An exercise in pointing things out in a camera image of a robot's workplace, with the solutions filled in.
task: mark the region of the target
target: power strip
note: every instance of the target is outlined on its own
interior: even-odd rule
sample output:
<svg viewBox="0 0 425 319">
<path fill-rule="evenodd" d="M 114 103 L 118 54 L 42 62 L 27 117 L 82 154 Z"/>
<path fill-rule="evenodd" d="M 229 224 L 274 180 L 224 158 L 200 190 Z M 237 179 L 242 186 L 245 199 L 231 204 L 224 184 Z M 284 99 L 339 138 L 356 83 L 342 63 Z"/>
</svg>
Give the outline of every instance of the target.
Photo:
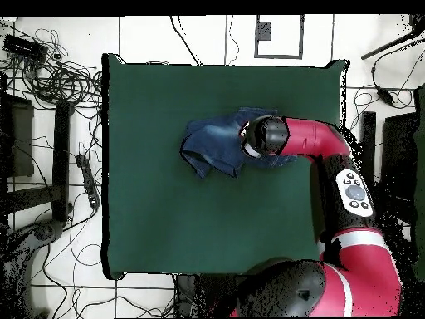
<svg viewBox="0 0 425 319">
<path fill-rule="evenodd" d="M 98 209 L 100 207 L 100 198 L 97 193 L 95 179 L 91 173 L 89 160 L 85 155 L 76 155 L 76 166 L 78 166 L 83 173 L 84 190 L 89 197 L 90 206 L 93 209 Z"/>
</svg>

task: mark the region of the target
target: black joint cap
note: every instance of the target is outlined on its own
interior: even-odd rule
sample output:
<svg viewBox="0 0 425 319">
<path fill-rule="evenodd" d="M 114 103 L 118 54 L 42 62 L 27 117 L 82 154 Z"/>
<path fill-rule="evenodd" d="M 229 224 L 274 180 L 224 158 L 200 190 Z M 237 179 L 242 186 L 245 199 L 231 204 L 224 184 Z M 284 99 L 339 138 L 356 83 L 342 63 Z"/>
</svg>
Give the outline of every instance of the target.
<svg viewBox="0 0 425 319">
<path fill-rule="evenodd" d="M 286 122 L 277 116 L 260 116 L 247 130 L 247 143 L 260 154 L 280 153 L 288 137 Z"/>
</svg>

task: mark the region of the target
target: floor tile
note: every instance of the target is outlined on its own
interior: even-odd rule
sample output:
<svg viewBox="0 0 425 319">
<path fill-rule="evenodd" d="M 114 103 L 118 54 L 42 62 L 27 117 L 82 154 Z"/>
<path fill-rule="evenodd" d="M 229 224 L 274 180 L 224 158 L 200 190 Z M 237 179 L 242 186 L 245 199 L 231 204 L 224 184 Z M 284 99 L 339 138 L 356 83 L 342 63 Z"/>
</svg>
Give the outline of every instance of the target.
<svg viewBox="0 0 425 319">
<path fill-rule="evenodd" d="M 132 306 L 124 299 L 117 302 L 117 318 L 150 318 L 160 316 L 166 307 L 172 304 L 174 290 L 137 290 L 137 289 L 118 289 L 118 295 L 128 299 Z"/>
<path fill-rule="evenodd" d="M 60 287 L 31 287 L 32 305 L 35 308 L 48 308 L 49 318 L 53 317 L 56 309 L 61 305 L 65 292 Z M 86 289 L 74 291 L 67 288 L 67 296 L 55 318 L 76 319 L 112 319 L 114 318 L 115 290 L 113 289 Z"/>
<path fill-rule="evenodd" d="M 402 45 L 366 60 L 361 60 L 361 56 L 407 34 L 410 30 L 408 15 L 335 15 L 334 58 L 350 61 L 347 86 L 361 87 L 372 84 L 371 69 L 376 60 Z M 382 87 L 401 87 L 424 49 L 425 42 L 384 57 L 376 65 L 376 84 Z M 417 64 L 405 87 L 417 88 L 423 84 L 424 77 L 425 65 L 422 60 Z"/>
<path fill-rule="evenodd" d="M 222 65 L 226 17 L 173 16 L 174 26 L 204 65 Z M 168 61 L 196 65 L 168 16 L 121 18 L 120 55 L 126 62 Z"/>
<path fill-rule="evenodd" d="M 173 288 L 173 279 L 169 274 L 127 273 L 118 281 L 118 287 L 168 287 Z"/>
</svg>

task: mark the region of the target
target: black stand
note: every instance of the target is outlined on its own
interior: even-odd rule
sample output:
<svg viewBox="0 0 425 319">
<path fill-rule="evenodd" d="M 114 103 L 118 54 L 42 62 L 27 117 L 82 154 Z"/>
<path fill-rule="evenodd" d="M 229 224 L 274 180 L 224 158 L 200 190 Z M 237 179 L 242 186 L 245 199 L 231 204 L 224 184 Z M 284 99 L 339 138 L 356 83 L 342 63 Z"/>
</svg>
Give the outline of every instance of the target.
<svg viewBox="0 0 425 319">
<path fill-rule="evenodd" d="M 378 49 L 363 55 L 362 60 L 369 59 L 371 56 L 379 54 L 380 52 L 383 52 L 390 47 L 395 47 L 396 45 L 404 43 L 405 41 L 419 37 L 421 33 L 425 31 L 425 15 L 409 15 L 409 24 L 412 26 L 412 31 L 409 34 L 406 34 L 405 36 L 402 36 L 395 41 L 385 44 Z"/>
<path fill-rule="evenodd" d="M 27 265 L 39 248 L 56 241 L 62 234 L 69 212 L 68 169 L 70 116 L 73 112 L 67 101 L 56 103 L 55 141 L 50 187 L 37 187 L 8 192 L 7 173 L 14 153 L 15 140 L 11 129 L 12 111 L 7 101 L 7 76 L 0 73 L 0 317 L 35 317 L 27 300 Z M 7 216 L 19 210 L 50 203 L 52 220 L 28 225 L 13 232 Z"/>
</svg>

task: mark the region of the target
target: black device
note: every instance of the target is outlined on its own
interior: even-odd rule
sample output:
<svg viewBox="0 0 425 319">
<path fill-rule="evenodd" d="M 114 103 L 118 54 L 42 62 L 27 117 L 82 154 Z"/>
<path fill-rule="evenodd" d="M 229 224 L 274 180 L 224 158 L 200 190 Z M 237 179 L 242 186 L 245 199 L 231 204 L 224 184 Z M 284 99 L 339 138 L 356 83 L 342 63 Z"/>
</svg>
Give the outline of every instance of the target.
<svg viewBox="0 0 425 319">
<path fill-rule="evenodd" d="M 95 178 L 91 173 L 89 160 L 85 155 L 76 155 L 76 165 L 81 169 L 84 180 L 84 190 L 89 197 L 90 206 L 93 209 L 100 207 L 100 198 L 95 185 Z"/>
<path fill-rule="evenodd" d="M 27 290 L 28 266 L 33 254 L 56 241 L 62 234 L 72 204 L 68 203 L 69 103 L 56 103 L 53 153 L 53 185 L 8 192 L 7 163 L 14 149 L 19 149 L 12 135 L 12 111 L 8 109 L 7 75 L 0 73 L 0 318 L 33 318 L 35 313 Z M 52 219 L 10 229 L 7 216 L 19 210 L 50 203 Z"/>
<path fill-rule="evenodd" d="M 374 188 L 375 134 L 376 112 L 365 111 L 360 116 L 360 142 L 363 146 L 360 155 L 360 171 L 369 191 L 372 191 Z"/>
<path fill-rule="evenodd" d="M 11 34 L 5 36 L 3 49 L 11 54 L 27 57 L 39 64 L 46 61 L 47 47 Z"/>
</svg>

